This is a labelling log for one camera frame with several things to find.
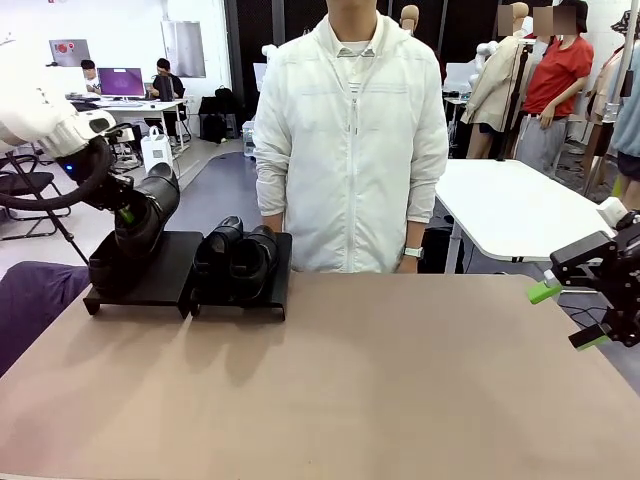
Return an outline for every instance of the jacket collar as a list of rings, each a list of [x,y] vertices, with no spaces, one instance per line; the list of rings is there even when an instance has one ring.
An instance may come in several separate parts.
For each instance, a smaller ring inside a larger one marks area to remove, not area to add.
[[[380,55],[382,52],[382,40],[384,37],[384,17],[380,15],[380,12],[376,12],[376,16],[378,21],[376,23],[376,31],[373,34],[373,38],[371,42],[369,42],[369,46],[363,52],[363,56],[366,57],[375,57]],[[329,15],[325,15],[322,21],[315,28],[314,33],[316,38],[320,42],[320,45],[324,47],[333,57],[341,57],[348,55],[351,53],[351,50],[344,47],[338,37],[336,37],[333,28],[331,28],[331,24],[329,23]]]

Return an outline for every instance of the gray skirt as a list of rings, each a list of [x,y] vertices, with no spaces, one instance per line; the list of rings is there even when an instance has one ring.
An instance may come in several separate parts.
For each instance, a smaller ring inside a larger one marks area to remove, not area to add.
[[[567,135],[567,118],[554,120],[549,128],[540,127],[540,119],[528,115],[522,119],[516,160],[531,168],[548,173],[562,150]]]

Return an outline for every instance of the hat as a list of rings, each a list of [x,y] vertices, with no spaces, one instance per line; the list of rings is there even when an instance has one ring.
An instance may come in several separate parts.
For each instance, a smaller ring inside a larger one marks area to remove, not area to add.
[[[575,7],[576,9],[576,26],[578,32],[587,33],[587,16],[589,15],[589,5],[582,0],[562,0],[559,7]]]
[[[631,10],[627,10],[626,12],[624,12],[624,14],[622,15],[622,18],[618,23],[614,23],[613,25],[611,25],[611,30],[626,36],[627,32],[629,31],[630,21],[631,21]],[[636,21],[636,37],[638,37],[639,35],[640,35],[640,16],[638,16],[638,19]]]

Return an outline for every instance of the wristwatch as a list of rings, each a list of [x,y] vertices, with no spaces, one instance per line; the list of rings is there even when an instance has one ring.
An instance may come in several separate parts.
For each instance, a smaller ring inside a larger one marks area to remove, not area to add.
[[[405,247],[404,254],[407,257],[415,257],[418,260],[422,260],[422,258],[424,257],[424,248],[422,248],[422,247],[420,247],[420,248]]]

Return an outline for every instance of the jacket zipper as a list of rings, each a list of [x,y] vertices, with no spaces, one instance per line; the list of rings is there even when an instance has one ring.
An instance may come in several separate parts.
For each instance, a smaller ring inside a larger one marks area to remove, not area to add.
[[[347,272],[352,272],[354,267],[355,236],[356,236],[356,165],[355,165],[355,143],[358,136],[358,99],[351,100],[351,125],[349,126],[349,218],[348,232],[349,241],[347,245]]]

